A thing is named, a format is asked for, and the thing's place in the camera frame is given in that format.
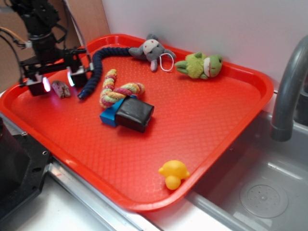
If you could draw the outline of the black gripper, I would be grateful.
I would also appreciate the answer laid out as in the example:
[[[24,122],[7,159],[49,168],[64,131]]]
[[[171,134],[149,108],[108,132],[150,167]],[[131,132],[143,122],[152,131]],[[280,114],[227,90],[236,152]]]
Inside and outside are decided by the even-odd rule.
[[[56,58],[43,61],[38,56],[26,59],[19,62],[19,66],[23,70],[26,81],[26,86],[29,88],[32,96],[40,96],[51,91],[51,85],[47,77],[43,74],[53,73],[67,69],[67,79],[71,87],[82,88],[86,85],[88,79],[86,72],[94,70],[94,64],[86,49],[56,49]],[[86,55],[89,61],[89,66],[81,61],[81,56]]]

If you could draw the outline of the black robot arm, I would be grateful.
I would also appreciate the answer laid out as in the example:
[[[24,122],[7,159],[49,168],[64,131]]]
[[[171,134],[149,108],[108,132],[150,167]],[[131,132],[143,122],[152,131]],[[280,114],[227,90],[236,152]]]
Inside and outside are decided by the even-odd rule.
[[[33,96],[46,94],[50,91],[50,84],[45,74],[67,70],[68,80],[75,87],[82,87],[79,94],[84,99],[87,93],[89,80],[87,72],[94,71],[86,43],[82,48],[57,47],[66,37],[56,39],[53,28],[57,27],[67,32],[58,22],[58,11],[47,0],[12,0],[12,10],[23,20],[27,36],[34,50],[34,57],[19,62],[22,70],[19,86],[27,86]]]

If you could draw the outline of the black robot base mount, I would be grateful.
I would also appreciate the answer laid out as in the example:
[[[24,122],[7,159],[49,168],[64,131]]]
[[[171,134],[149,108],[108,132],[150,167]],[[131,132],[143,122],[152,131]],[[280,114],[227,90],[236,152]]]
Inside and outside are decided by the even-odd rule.
[[[35,138],[12,135],[0,120],[1,222],[41,193],[50,158],[50,151]]]

